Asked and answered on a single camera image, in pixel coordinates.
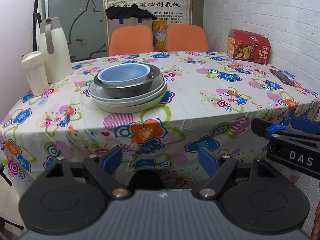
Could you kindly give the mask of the right hand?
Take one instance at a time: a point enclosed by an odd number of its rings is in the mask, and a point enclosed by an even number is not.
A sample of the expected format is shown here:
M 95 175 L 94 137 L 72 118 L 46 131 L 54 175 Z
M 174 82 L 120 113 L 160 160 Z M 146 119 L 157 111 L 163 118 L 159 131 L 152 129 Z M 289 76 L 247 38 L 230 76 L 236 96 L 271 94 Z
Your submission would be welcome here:
M 320 235 L 320 202 L 315 212 L 314 225 L 311 233 L 311 239 L 318 240 Z

